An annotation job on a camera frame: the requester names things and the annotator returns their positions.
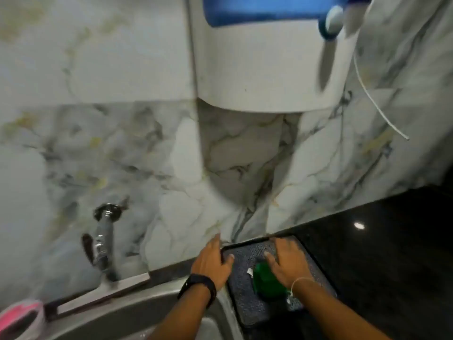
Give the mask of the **person's left hand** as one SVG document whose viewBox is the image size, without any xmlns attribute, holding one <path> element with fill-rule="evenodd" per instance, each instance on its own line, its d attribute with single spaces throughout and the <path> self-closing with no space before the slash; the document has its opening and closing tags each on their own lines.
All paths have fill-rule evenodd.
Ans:
<svg viewBox="0 0 453 340">
<path fill-rule="evenodd" d="M 190 272 L 191 274 L 200 274 L 211 278 L 217 288 L 217 292 L 224 287 L 232 271 L 223 270 L 225 259 L 222 259 L 220 245 L 221 236 L 218 233 L 201 250 Z"/>
</svg>

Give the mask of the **person's right hand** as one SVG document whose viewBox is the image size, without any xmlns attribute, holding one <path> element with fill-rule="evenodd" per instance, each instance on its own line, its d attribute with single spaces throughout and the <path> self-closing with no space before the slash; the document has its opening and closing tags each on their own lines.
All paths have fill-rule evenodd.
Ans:
<svg viewBox="0 0 453 340">
<path fill-rule="evenodd" d="M 280 265 L 280 274 L 274 274 L 278 281 L 288 290 L 298 281 L 314 281 L 304 252 L 295 241 L 285 238 L 271 238 L 275 259 Z"/>
</svg>

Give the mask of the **black perforated tray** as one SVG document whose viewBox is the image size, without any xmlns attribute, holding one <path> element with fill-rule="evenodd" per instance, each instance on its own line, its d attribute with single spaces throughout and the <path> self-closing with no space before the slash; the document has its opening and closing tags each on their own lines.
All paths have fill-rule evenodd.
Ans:
<svg viewBox="0 0 453 340">
<path fill-rule="evenodd" d="M 253 270 L 260 263 L 266 264 L 264 252 L 276 257 L 275 244 L 269 238 L 253 239 L 221 249 L 223 259 L 235 257 L 227 288 L 239 324 L 245 328 L 263 325 L 278 316 L 301 312 L 303 304 L 289 292 L 280 297 L 264 297 L 254 288 Z"/>
</svg>

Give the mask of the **person's left forearm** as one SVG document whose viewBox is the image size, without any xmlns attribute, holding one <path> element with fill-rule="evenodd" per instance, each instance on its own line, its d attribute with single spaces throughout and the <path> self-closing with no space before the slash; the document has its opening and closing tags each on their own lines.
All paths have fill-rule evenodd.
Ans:
<svg viewBox="0 0 453 340">
<path fill-rule="evenodd" d="M 209 299 L 206 287 L 192 286 L 147 340 L 195 340 Z"/>
</svg>

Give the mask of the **person's right forearm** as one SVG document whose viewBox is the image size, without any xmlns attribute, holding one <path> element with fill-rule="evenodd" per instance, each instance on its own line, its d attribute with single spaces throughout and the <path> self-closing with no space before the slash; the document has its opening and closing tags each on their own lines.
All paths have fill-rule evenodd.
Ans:
<svg viewBox="0 0 453 340">
<path fill-rule="evenodd" d="M 391 340 L 315 281 L 302 280 L 290 289 L 329 340 Z"/>
</svg>

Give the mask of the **green scrub sponge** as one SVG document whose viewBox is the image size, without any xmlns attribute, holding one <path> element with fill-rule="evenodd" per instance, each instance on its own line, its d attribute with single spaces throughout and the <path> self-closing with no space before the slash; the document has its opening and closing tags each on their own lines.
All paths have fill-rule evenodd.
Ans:
<svg viewBox="0 0 453 340">
<path fill-rule="evenodd" d="M 258 261 L 253 267 L 252 286 L 254 293 L 264 301 L 283 299 L 288 294 L 266 261 Z"/>
</svg>

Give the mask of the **black wristband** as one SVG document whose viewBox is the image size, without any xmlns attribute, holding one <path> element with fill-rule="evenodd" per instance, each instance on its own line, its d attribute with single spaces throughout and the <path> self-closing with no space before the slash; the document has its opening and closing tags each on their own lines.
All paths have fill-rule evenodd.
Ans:
<svg viewBox="0 0 453 340">
<path fill-rule="evenodd" d="M 195 285 L 202 285 L 208 289 L 208 291 L 210 293 L 210 299 L 209 299 L 208 303 L 206 304 L 206 309 L 208 309 L 217 297 L 217 288 L 216 288 L 214 282 L 212 281 L 212 279 L 207 276 L 204 276 L 204 275 L 193 274 L 193 273 L 190 274 L 189 277 L 187 278 L 187 280 L 185 280 L 182 288 L 180 289 L 180 291 L 177 295 L 177 299 L 180 300 L 184 296 L 184 294 L 192 286 L 195 286 Z"/>
</svg>

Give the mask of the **stainless steel sink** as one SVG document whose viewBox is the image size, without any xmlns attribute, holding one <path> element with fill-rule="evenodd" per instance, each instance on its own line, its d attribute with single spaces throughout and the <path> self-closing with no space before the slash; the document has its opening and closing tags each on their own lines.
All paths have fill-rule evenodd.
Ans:
<svg viewBox="0 0 453 340">
<path fill-rule="evenodd" d="M 39 340 L 145 340 L 177 302 L 187 276 L 50 321 Z M 205 313 L 197 340 L 245 340 L 223 288 Z"/>
</svg>

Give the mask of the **white water tube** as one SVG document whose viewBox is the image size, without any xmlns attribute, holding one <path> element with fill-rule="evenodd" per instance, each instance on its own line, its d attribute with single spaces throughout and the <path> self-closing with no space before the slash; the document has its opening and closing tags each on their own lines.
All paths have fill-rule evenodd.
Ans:
<svg viewBox="0 0 453 340">
<path fill-rule="evenodd" d="M 366 88 L 365 84 L 364 84 L 364 81 L 360 75 L 360 71 L 359 71 L 359 67 L 358 67 L 358 63 L 357 63 L 357 54 L 356 52 L 354 51 L 353 55 L 352 55 L 352 62 L 353 62 L 353 66 L 354 66 L 354 70 L 355 70 L 355 73 L 356 73 L 356 77 L 357 77 L 357 80 L 358 80 L 358 83 L 359 85 L 361 86 L 365 96 L 369 99 L 369 101 L 371 102 L 371 104 L 374 106 L 374 108 L 377 110 L 378 114 L 381 116 L 381 118 L 384 120 L 384 122 L 395 132 L 397 133 L 400 137 L 402 137 L 404 140 L 406 141 L 409 141 L 410 140 L 410 137 L 407 136 L 405 133 L 403 133 L 400 129 L 398 129 L 389 119 L 388 117 L 386 116 L 386 114 L 382 111 L 382 109 L 379 107 L 379 105 L 377 104 L 377 102 L 373 99 L 373 97 L 371 96 L 371 94 L 369 93 L 368 89 Z"/>
</svg>

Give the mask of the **white and blue water purifier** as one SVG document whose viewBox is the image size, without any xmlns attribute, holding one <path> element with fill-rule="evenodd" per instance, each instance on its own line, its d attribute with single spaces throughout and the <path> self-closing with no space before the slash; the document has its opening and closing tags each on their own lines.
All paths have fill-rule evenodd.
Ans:
<svg viewBox="0 0 453 340">
<path fill-rule="evenodd" d="M 294 113 L 340 101 L 374 0 L 188 0 L 197 98 Z"/>
</svg>

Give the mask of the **pink and white container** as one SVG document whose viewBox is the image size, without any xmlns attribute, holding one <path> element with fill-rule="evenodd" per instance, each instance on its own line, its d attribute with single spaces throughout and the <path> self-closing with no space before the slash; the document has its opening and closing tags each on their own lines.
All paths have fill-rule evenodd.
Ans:
<svg viewBox="0 0 453 340">
<path fill-rule="evenodd" d="M 0 312 L 0 340 L 39 340 L 46 325 L 42 301 L 25 299 Z"/>
</svg>

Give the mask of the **chrome wall tap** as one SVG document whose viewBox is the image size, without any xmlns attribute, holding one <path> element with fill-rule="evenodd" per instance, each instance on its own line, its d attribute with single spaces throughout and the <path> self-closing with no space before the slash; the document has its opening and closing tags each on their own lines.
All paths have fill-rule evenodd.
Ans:
<svg viewBox="0 0 453 340">
<path fill-rule="evenodd" d="M 123 208 L 105 203 L 93 211 L 97 222 L 94 235 L 85 233 L 81 237 L 82 248 L 89 263 L 98 269 L 108 282 L 117 282 L 118 273 L 114 264 L 114 224 L 122 216 Z"/>
</svg>

